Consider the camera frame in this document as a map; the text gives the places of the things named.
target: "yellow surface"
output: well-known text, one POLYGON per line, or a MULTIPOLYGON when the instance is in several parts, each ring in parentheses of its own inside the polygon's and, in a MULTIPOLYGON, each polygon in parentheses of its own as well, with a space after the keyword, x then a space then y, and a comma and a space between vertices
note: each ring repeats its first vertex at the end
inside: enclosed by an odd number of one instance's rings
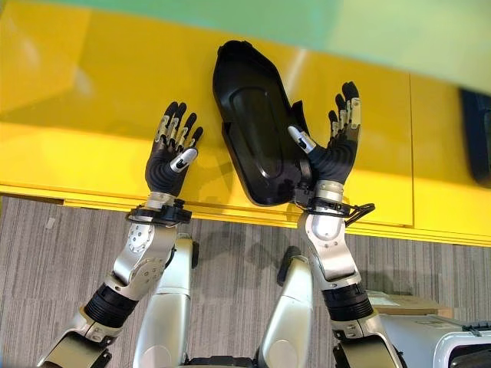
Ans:
MULTIPOLYGON (((218 46, 233 38, 241 39, 148 18, 8 2, 0 18, 0 192, 133 208, 148 193, 143 172, 160 115, 171 100, 185 100, 205 128, 181 193, 193 216, 295 227, 293 205, 258 207, 246 198, 223 142, 211 81, 218 46)), ((467 218, 450 231, 438 219, 430 222, 420 205, 411 148, 411 102, 413 115, 418 103, 409 74, 248 41, 276 64, 290 101, 304 101, 319 143, 327 140, 334 95, 344 81, 356 81, 364 123, 345 200, 374 202, 377 209, 351 232, 491 245, 481 223, 468 231, 467 218)), ((420 127, 426 118, 413 116, 412 124, 420 127)), ((438 195, 434 183, 427 187, 426 196, 438 195)))
POLYGON ((466 159, 459 91, 411 77, 414 226, 448 234, 487 235, 491 189, 478 186, 466 159))

